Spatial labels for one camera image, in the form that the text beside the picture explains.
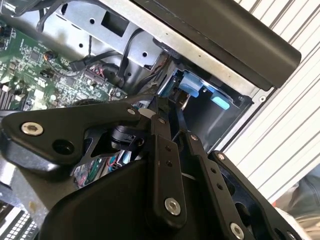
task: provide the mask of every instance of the motherboard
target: motherboard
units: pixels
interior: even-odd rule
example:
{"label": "motherboard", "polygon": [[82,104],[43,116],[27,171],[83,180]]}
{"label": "motherboard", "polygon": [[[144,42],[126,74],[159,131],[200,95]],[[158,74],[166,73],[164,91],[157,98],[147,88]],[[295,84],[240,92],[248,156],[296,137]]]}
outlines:
{"label": "motherboard", "polygon": [[126,97],[94,68],[74,77],[61,76],[70,72],[70,61],[54,53],[48,64],[44,54],[49,51],[0,21],[0,110],[45,110],[69,107],[83,99],[107,102]]}

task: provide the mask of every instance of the capacitor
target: capacitor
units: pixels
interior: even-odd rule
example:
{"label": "capacitor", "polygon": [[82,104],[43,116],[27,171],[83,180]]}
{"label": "capacitor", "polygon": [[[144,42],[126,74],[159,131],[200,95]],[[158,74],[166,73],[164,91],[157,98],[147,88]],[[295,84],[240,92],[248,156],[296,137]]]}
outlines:
{"label": "capacitor", "polygon": [[93,89],[95,89],[96,86],[97,86],[97,84],[96,84],[96,83],[93,83],[91,86],[89,86],[89,89],[90,89],[90,90],[93,90]]}
{"label": "capacitor", "polygon": [[54,94],[52,94],[52,95],[50,96],[50,100],[51,100],[51,101],[55,101],[55,100],[57,100],[57,96],[56,96],[56,95],[54,95]]}

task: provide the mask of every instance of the red wire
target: red wire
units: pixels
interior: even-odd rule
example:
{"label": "red wire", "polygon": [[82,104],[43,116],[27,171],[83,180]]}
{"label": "red wire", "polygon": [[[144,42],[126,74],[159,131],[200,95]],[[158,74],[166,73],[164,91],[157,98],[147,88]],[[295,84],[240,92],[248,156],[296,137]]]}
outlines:
{"label": "red wire", "polygon": [[115,160],[113,161],[113,163],[110,164],[110,160],[112,160],[112,157],[110,157],[110,158],[106,161],[106,165],[107,165],[108,167],[112,167],[112,166],[117,162],[117,159],[115,159]]}

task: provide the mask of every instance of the connector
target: connector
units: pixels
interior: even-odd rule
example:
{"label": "connector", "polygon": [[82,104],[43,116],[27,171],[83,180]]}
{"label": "connector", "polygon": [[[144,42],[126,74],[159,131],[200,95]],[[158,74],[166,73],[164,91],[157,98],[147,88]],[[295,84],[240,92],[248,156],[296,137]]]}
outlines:
{"label": "connector", "polygon": [[72,61],[69,63],[69,66],[73,72],[80,72],[87,67],[85,61],[83,59]]}

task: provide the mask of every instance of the bolt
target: bolt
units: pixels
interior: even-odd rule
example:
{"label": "bolt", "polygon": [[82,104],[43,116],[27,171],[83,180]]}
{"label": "bolt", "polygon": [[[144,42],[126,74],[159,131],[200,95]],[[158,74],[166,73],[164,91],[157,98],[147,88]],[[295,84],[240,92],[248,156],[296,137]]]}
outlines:
{"label": "bolt", "polygon": [[287,231],[286,233],[289,235],[291,240],[296,240],[296,237],[291,232]]}
{"label": "bolt", "polygon": [[44,132],[44,129],[36,122],[25,122],[21,126],[21,131],[27,135],[39,136]]}
{"label": "bolt", "polygon": [[172,197],[164,201],[164,206],[165,209],[174,216],[178,216],[181,213],[180,204]]}
{"label": "bolt", "polygon": [[238,224],[232,222],[232,223],[230,224],[230,229],[231,229],[233,235],[235,235],[235,237],[236,237],[237,239],[240,239],[240,240],[245,239],[244,231],[242,231],[241,227],[239,227]]}
{"label": "bolt", "polygon": [[266,96],[261,96],[259,98],[260,103],[263,103],[266,100]]}
{"label": "bolt", "polygon": [[195,141],[198,141],[198,137],[196,135],[191,134],[191,138]]}
{"label": "bolt", "polygon": [[217,156],[218,159],[220,159],[221,161],[225,160],[225,157],[224,157],[221,153],[218,153],[216,156]]}
{"label": "bolt", "polygon": [[165,123],[166,123],[166,121],[163,120],[162,118],[158,118],[158,120],[159,120],[159,122],[162,123],[162,124],[165,124]]}
{"label": "bolt", "polygon": [[130,113],[130,114],[132,114],[132,115],[135,115],[135,114],[136,114],[136,112],[135,112],[134,110],[132,110],[131,108],[129,108],[127,111],[128,111],[128,113]]}

